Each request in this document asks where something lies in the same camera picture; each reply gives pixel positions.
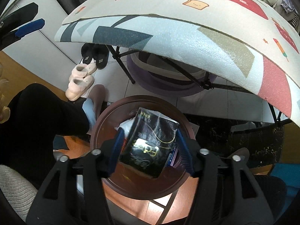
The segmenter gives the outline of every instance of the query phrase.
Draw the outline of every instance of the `white tile floor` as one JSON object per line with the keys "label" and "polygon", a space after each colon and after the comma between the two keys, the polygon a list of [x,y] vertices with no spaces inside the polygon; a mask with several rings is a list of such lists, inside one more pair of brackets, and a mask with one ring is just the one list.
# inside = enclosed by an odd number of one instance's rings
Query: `white tile floor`
{"label": "white tile floor", "polygon": [[[127,50],[120,48],[121,53]],[[126,57],[122,57],[121,60],[126,64]],[[183,113],[254,122],[274,122],[268,103],[256,95],[210,89],[188,97],[160,96],[145,90],[137,83],[133,85],[111,54],[108,61],[104,69],[97,70],[93,74],[95,78],[93,86],[103,84],[106,88],[106,101],[115,102],[132,95],[151,95],[170,102]],[[221,77],[217,77],[215,83],[235,85]],[[87,97],[91,88],[82,97]]]}

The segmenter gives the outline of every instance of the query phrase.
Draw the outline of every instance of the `metal table frame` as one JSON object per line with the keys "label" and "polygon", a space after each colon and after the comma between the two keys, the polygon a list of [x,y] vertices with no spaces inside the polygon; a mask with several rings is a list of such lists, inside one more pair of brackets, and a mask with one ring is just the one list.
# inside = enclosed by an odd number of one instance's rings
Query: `metal table frame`
{"label": "metal table frame", "polygon": [[[119,46],[117,46],[116,50],[112,46],[109,46],[109,45],[106,45],[106,47],[109,49],[110,53],[112,54],[112,57],[118,62],[118,64],[122,68],[122,70],[125,72],[125,74],[129,78],[131,83],[135,84],[135,80],[132,78],[132,76],[130,75],[128,69],[126,68],[126,66],[122,62],[121,57],[136,53],[136,52],[138,52],[138,50],[129,50],[127,52],[120,53],[120,47]],[[165,57],[161,57],[161,56],[157,56],[157,57],[160,58],[161,60],[163,60],[165,63],[172,66],[178,72],[182,73],[188,79],[193,81],[197,86],[199,86],[200,88],[203,88],[205,90],[217,88],[217,89],[225,89],[225,90],[230,90],[230,91],[244,92],[244,93],[248,93],[248,94],[253,94],[252,92],[250,92],[250,91],[248,91],[248,90],[246,90],[242,87],[239,87],[239,86],[221,85],[221,84],[211,83],[210,80],[209,80],[209,72],[205,73],[205,77],[204,77],[203,81],[199,81],[195,77],[193,77],[189,72],[187,72],[185,69],[183,69],[182,67],[177,65],[175,62],[171,61],[170,59],[165,58]],[[264,126],[264,127],[258,127],[256,129],[237,131],[237,132],[235,132],[235,134],[240,134],[242,132],[243,133],[251,133],[251,132],[255,132],[255,131],[261,131],[261,130],[264,130],[266,128],[272,128],[274,126],[275,127],[281,127],[283,125],[286,125],[286,124],[289,124],[289,123],[292,122],[292,120],[290,120],[290,119],[285,119],[285,120],[281,121],[282,112],[279,112],[278,116],[276,116],[274,107],[270,103],[269,103],[269,107],[270,107],[270,111],[271,111],[273,119],[274,119],[274,124],[271,124],[269,126]]]}

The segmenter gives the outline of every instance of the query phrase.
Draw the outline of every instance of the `slipper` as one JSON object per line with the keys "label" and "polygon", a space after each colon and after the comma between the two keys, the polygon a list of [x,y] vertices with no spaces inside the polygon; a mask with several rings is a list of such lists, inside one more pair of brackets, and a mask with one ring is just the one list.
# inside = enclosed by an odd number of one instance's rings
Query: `slipper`
{"label": "slipper", "polygon": [[85,43],[81,48],[81,55],[82,55],[82,63],[90,64],[93,56],[92,56],[92,48],[94,44],[92,43]]}
{"label": "slipper", "polygon": [[72,78],[69,83],[69,87],[66,90],[66,97],[70,101],[76,101],[92,86],[94,81],[95,79],[92,75],[89,75],[84,79],[78,77]]}
{"label": "slipper", "polygon": [[86,76],[89,76],[93,72],[95,72],[96,69],[97,69],[96,63],[90,63],[89,65],[88,64],[78,64],[73,68],[72,74],[69,77],[69,82],[71,82],[72,78],[74,78],[74,77],[84,78]]}
{"label": "slipper", "polygon": [[101,70],[106,67],[110,51],[105,45],[95,44],[92,48],[92,55],[96,61],[97,69]]}

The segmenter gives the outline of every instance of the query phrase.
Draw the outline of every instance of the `person's foot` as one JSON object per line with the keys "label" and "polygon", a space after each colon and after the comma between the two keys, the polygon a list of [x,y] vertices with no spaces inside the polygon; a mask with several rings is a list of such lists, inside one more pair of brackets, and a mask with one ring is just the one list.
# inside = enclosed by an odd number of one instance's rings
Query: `person's foot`
{"label": "person's foot", "polygon": [[234,155],[240,156],[241,160],[245,163],[248,162],[250,153],[247,148],[243,147],[232,153],[228,158],[232,158]]}
{"label": "person's foot", "polygon": [[95,116],[96,119],[98,119],[101,113],[103,101],[105,99],[105,87],[103,85],[95,85],[91,89],[88,98],[93,101]]}

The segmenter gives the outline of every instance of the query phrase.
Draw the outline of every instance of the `wooden floor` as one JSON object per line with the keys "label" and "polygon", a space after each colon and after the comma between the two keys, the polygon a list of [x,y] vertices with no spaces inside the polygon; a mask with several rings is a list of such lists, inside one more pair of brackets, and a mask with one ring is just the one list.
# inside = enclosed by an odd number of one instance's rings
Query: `wooden floor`
{"label": "wooden floor", "polygon": [[67,101],[64,91],[42,80],[40,77],[36,76],[20,64],[18,64],[15,60],[10,58],[2,51],[0,51],[0,63],[4,67],[2,78],[9,81],[9,83],[5,84],[1,88],[1,91],[5,96],[5,99],[3,101],[4,106],[7,106],[17,93],[19,93],[21,90],[25,89],[26,86],[32,83],[39,83],[46,86],[59,98]]}

